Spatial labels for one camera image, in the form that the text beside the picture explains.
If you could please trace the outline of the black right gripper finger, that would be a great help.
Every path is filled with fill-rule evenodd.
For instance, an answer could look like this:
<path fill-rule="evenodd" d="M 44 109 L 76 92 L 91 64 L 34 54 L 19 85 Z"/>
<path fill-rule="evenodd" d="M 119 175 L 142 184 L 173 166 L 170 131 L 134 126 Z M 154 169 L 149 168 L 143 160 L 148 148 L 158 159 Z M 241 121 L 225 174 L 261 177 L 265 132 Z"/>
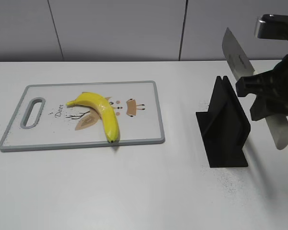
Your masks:
<path fill-rule="evenodd" d="M 250 108 L 252 121 L 259 121 L 271 115 L 288 116 L 288 97 L 269 98 L 256 91 L 250 91 L 250 93 L 256 95 L 255 101 Z"/>

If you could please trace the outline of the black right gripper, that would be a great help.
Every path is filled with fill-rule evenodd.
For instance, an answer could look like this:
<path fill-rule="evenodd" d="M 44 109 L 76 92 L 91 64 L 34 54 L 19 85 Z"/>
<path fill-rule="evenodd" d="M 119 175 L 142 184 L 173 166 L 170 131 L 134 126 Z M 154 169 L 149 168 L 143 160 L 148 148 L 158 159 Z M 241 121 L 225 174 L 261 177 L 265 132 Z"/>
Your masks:
<path fill-rule="evenodd" d="M 288 15 L 264 14 L 257 19 L 254 35 L 260 39 L 288 41 Z M 265 97 L 288 97 L 288 54 L 272 70 L 248 77 L 236 83 L 239 97 L 248 94 Z"/>

